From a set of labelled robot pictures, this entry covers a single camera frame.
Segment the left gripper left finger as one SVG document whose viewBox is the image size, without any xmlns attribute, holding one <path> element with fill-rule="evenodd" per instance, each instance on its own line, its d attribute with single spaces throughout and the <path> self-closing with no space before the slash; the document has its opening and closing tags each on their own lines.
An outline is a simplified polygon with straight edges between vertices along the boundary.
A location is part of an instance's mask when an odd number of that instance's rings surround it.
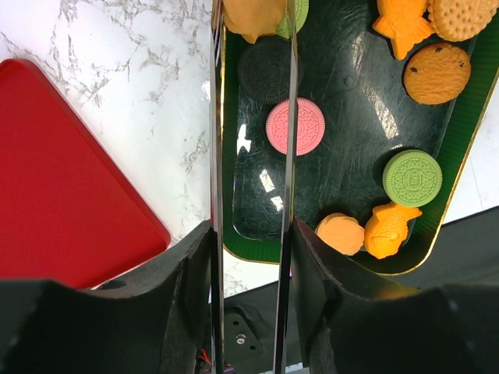
<svg viewBox="0 0 499 374">
<path fill-rule="evenodd" d="M 1 283 L 4 373 L 191 373 L 203 340 L 213 230 L 98 290 L 53 280 Z"/>
</svg>

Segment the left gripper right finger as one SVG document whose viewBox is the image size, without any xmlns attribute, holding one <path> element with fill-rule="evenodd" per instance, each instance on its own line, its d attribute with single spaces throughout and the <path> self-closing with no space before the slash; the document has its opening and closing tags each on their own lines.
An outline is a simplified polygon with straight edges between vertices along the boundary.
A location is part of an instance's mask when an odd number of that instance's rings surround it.
<svg viewBox="0 0 499 374">
<path fill-rule="evenodd" d="M 495 373 L 498 289 L 420 291 L 292 225 L 292 289 L 303 361 L 312 373 Z"/>
</svg>

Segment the metal tweezers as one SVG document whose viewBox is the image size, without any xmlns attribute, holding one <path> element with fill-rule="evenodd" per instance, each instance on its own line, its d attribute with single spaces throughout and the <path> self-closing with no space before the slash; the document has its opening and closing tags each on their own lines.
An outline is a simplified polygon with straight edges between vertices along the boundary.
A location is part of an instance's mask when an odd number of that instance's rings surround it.
<svg viewBox="0 0 499 374">
<path fill-rule="evenodd" d="M 288 325 L 289 288 L 292 260 L 292 227 L 294 222 L 294 187 L 296 169 L 296 143 L 299 119 L 298 84 L 299 53 L 296 35 L 296 5 L 286 3 L 288 31 L 291 37 L 289 79 L 288 135 L 285 164 L 285 197 L 281 227 L 281 255 L 279 263 L 278 298 L 274 333 L 273 372 L 284 373 L 286 368 L 286 337 Z M 211 371 L 225 370 L 224 338 L 224 221 L 222 138 L 225 76 L 225 31 L 222 2 L 212 2 L 211 58 L 210 58 L 210 135 L 211 135 L 211 226 L 214 244 L 211 248 Z"/>
</svg>

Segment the pink sandwich cookie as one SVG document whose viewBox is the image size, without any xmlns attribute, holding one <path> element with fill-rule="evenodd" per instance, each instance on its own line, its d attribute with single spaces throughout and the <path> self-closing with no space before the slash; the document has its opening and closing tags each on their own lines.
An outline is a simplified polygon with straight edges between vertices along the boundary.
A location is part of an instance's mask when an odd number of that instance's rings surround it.
<svg viewBox="0 0 499 374">
<path fill-rule="evenodd" d="M 312 101 L 299 98 L 296 155 L 302 156 L 314 150 L 324 137 L 325 118 Z M 270 144 L 278 152 L 287 154 L 289 100 L 277 104 L 266 121 L 266 134 Z"/>
</svg>

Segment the black sandwich cookie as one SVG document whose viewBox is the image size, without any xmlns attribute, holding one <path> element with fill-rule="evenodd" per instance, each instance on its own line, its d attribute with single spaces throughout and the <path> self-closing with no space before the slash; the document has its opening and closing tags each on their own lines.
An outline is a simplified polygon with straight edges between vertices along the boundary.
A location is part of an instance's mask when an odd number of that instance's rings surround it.
<svg viewBox="0 0 499 374">
<path fill-rule="evenodd" d="M 288 99 L 291 42 L 282 37 L 263 37 L 241 54 L 239 85 L 251 99 L 261 104 L 277 104 Z"/>
</svg>

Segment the orange round biscuit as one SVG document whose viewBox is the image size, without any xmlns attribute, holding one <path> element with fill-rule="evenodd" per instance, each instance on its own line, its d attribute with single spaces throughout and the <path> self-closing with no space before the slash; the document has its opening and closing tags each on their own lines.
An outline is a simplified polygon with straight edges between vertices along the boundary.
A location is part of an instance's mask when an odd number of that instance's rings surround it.
<svg viewBox="0 0 499 374">
<path fill-rule="evenodd" d="M 276 34 L 285 18 L 286 1 L 225 0 L 222 10 L 227 29 L 255 44 L 259 37 Z"/>
</svg>

